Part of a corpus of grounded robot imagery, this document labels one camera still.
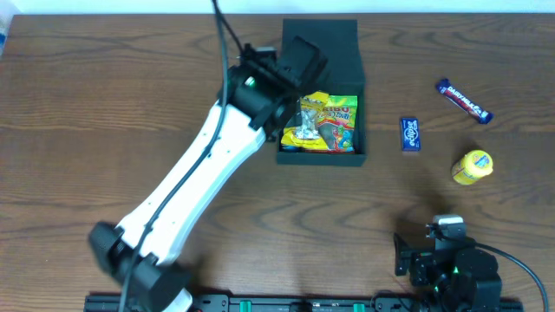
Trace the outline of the yellow nuts snack bag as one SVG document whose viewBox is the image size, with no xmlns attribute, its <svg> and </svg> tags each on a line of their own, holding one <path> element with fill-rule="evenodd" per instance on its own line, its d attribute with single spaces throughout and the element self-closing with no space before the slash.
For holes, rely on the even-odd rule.
<svg viewBox="0 0 555 312">
<path fill-rule="evenodd" d="M 328 151 L 328 145 L 319 133 L 318 119 L 328 103 L 330 95 L 315 92 L 298 101 L 300 111 L 290 120 L 280 141 L 286 152 Z"/>
</svg>

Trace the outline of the green Haribo worms bag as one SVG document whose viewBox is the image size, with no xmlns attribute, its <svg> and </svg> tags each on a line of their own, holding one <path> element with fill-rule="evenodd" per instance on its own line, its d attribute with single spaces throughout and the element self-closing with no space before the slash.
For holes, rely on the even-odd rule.
<svg viewBox="0 0 555 312">
<path fill-rule="evenodd" d="M 355 95 L 331 95 L 318 117 L 318 132 L 329 153 L 352 153 L 358 101 Z"/>
</svg>

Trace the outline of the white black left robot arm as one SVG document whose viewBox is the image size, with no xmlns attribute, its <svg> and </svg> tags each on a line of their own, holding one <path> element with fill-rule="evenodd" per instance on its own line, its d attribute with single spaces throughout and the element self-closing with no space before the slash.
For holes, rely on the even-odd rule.
<svg viewBox="0 0 555 312">
<path fill-rule="evenodd" d="M 100 268 L 121 285 L 94 311 L 187 311 L 193 298 L 177 265 L 199 217 L 231 175 L 291 120 L 301 96 L 314 92 L 327 63 L 295 37 L 278 55 L 245 45 L 225 67 L 218 99 L 175 166 L 118 224 L 99 222 L 88 243 Z"/>
</svg>

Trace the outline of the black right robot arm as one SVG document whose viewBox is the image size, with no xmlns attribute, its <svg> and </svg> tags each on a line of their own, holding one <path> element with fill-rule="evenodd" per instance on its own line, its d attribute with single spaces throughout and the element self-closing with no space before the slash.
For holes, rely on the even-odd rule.
<svg viewBox="0 0 555 312">
<path fill-rule="evenodd" d="M 394 234 L 395 273 L 425 289 L 407 311 L 500 312 L 502 282 L 495 256 L 470 243 L 437 239 L 416 248 Z"/>
</svg>

